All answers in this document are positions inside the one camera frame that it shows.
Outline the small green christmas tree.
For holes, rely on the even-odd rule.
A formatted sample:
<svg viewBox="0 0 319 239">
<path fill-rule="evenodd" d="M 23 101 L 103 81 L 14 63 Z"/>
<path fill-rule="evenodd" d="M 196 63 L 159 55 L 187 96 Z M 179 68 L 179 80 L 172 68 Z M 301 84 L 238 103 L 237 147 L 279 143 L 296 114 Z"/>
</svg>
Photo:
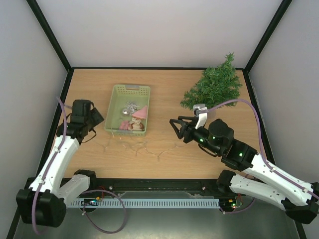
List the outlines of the small green christmas tree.
<svg viewBox="0 0 319 239">
<path fill-rule="evenodd" d="M 217 67 L 206 68 L 201 78 L 183 95 L 180 105 L 185 109 L 193 109 L 196 104 L 205 104 L 213 108 L 225 101 L 240 97 L 242 84 L 233 66 L 234 54 L 228 53 L 225 61 Z"/>
</svg>

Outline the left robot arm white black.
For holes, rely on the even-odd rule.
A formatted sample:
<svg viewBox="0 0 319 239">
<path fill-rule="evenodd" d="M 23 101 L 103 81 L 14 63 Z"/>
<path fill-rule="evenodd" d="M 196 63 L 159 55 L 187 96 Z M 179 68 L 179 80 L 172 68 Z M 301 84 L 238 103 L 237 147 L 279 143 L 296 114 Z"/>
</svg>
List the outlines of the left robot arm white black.
<svg viewBox="0 0 319 239">
<path fill-rule="evenodd" d="M 16 202 L 21 219 L 26 224 L 58 227 L 62 224 L 67 206 L 80 194 L 97 186 L 94 171 L 80 169 L 62 184 L 68 164 L 104 119 L 90 100 L 75 100 L 72 112 L 64 115 L 58 127 L 53 148 L 38 176 L 26 189 L 17 193 Z"/>
</svg>

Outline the light green plastic basket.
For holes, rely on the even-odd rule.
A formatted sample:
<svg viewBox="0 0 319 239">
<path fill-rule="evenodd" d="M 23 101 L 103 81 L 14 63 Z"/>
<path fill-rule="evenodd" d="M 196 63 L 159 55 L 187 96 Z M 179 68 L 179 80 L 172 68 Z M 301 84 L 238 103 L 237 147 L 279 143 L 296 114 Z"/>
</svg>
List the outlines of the light green plastic basket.
<svg viewBox="0 0 319 239">
<path fill-rule="evenodd" d="M 151 89 L 149 86 L 127 84 L 115 85 L 112 90 L 109 108 L 105 119 L 105 131 L 114 135 L 145 136 L 148 123 L 148 113 L 147 118 L 143 120 L 143 124 L 145 126 L 144 131 L 119 130 L 119 126 L 122 121 L 128 120 L 130 122 L 132 118 L 133 113 L 130 113 L 130 116 L 128 117 L 122 115 L 122 110 L 126 108 L 125 103 L 127 101 L 136 101 L 140 106 L 138 110 L 140 110 L 144 106 L 149 106 L 150 93 Z"/>
</svg>

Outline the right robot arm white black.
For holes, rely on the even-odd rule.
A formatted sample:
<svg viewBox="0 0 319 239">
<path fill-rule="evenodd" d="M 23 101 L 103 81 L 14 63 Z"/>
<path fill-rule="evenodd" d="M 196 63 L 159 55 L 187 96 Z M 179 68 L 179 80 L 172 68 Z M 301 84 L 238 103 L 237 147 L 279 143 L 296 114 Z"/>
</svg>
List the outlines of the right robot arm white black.
<svg viewBox="0 0 319 239">
<path fill-rule="evenodd" d="M 169 123 L 184 143 L 197 142 L 199 148 L 220 157 L 229 167 L 216 182 L 221 194 L 246 194 L 265 201 L 302 224 L 310 224 L 317 217 L 318 183 L 304 182 L 263 160 L 256 149 L 235 139 L 234 130 L 221 119 L 211 122 L 208 128 L 199 117 L 179 116 Z"/>
</svg>

